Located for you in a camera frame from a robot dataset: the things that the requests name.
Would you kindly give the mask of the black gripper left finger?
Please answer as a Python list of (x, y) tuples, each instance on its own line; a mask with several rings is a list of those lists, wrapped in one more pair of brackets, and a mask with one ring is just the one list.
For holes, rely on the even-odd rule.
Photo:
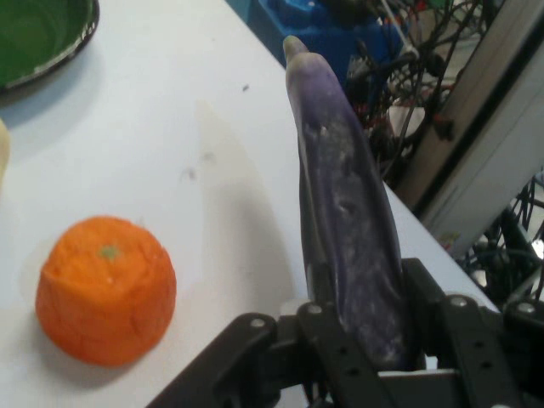
[(311, 300), (275, 319), (236, 317), (151, 402), (152, 407), (273, 407), (300, 385), (312, 407), (393, 407), (394, 398), (335, 310), (332, 274), (307, 268)]

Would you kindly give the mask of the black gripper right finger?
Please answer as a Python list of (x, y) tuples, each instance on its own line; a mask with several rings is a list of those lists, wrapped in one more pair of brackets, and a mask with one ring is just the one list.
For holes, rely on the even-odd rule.
[(424, 352), (438, 361), (409, 393), (424, 407), (541, 407), (543, 305), (521, 300), (503, 312), (445, 294), (416, 258), (402, 262)]

